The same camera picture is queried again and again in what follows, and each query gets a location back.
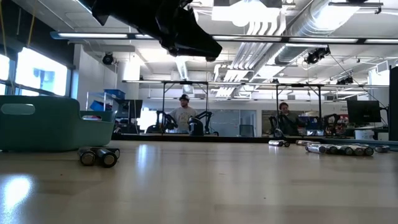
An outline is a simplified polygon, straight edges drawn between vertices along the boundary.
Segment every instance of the chair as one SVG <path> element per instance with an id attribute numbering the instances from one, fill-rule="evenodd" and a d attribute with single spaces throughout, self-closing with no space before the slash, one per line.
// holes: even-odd
<path id="1" fill-rule="evenodd" d="M 100 117 L 100 121 L 84 120 Z M 116 113 L 80 111 L 77 100 L 56 96 L 0 96 L 0 150 L 71 151 L 107 145 Z"/>
<path id="2" fill-rule="evenodd" d="M 239 125 L 239 135 L 241 137 L 253 138 L 254 137 L 254 126 L 248 125 L 248 124 Z"/>

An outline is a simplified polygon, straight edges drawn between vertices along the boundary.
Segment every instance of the man with cap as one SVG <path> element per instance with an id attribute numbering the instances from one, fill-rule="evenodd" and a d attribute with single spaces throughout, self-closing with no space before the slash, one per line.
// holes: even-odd
<path id="1" fill-rule="evenodd" d="M 174 109 L 170 115 L 177 121 L 178 133 L 188 133 L 189 132 L 189 125 L 188 120 L 190 117 L 194 117 L 197 115 L 197 112 L 188 106 L 189 104 L 189 97 L 186 94 L 183 94 L 180 97 L 180 105 L 181 107 Z"/>

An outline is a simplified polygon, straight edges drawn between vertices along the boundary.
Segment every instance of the man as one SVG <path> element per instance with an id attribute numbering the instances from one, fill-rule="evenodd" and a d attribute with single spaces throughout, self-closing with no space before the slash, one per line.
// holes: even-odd
<path id="1" fill-rule="evenodd" d="M 299 116 L 295 113 L 291 113 L 289 111 L 289 105 L 285 102 L 279 105 L 279 109 L 280 109 L 280 114 L 285 115 L 288 119 L 286 120 L 286 118 L 282 117 L 283 126 L 279 124 L 282 132 L 288 135 L 295 135 L 295 136 L 299 135 L 297 126 L 302 125 L 302 122 L 299 120 Z"/>
<path id="2" fill-rule="evenodd" d="M 188 120 L 190 117 L 194 117 L 197 115 L 197 112 L 188 106 L 189 97 L 186 94 L 183 94 L 180 97 L 180 105 L 181 107 L 174 109 L 170 115 L 176 120 L 178 128 L 178 133 L 188 133 L 189 125 Z"/>

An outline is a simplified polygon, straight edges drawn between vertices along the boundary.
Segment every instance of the ceiling light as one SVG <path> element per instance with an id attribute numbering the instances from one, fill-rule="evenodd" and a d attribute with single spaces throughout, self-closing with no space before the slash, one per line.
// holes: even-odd
<path id="1" fill-rule="evenodd" d="M 368 39 L 365 44 L 398 44 L 398 39 Z"/>
<path id="2" fill-rule="evenodd" d="M 327 44 L 286 44 L 286 47 L 328 47 Z"/>
<path id="3" fill-rule="evenodd" d="M 299 43 L 357 43 L 358 39 L 351 38 L 308 38 L 308 37 L 292 37 L 289 42 L 299 42 Z"/>
<path id="4" fill-rule="evenodd" d="M 244 85 L 240 82 L 209 82 L 209 85 Z"/>
<path id="5" fill-rule="evenodd" d="M 213 38 L 218 41 L 232 42 L 280 42 L 281 37 L 268 37 L 262 35 L 214 35 Z"/>
<path id="6" fill-rule="evenodd" d="M 246 83 L 246 85 L 258 85 L 258 86 L 276 86 L 276 84 L 273 83 Z"/>
<path id="7" fill-rule="evenodd" d="M 82 39 L 127 39 L 127 34 L 89 34 L 89 33 L 59 33 L 63 38 Z"/>
<path id="8" fill-rule="evenodd" d="M 150 35 L 136 34 L 137 39 L 153 39 Z"/>
<path id="9" fill-rule="evenodd" d="M 124 83 L 162 83 L 162 81 L 149 81 L 149 80 L 123 80 Z"/>

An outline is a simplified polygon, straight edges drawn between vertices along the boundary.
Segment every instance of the monitor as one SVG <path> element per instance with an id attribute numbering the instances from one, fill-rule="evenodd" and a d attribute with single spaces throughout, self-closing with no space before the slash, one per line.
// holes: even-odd
<path id="1" fill-rule="evenodd" d="M 142 100 L 116 100 L 119 104 L 117 118 L 128 118 L 130 109 L 130 118 L 140 118 Z"/>
<path id="2" fill-rule="evenodd" d="M 380 105 L 378 101 L 348 100 L 348 121 L 356 124 L 381 122 Z"/>

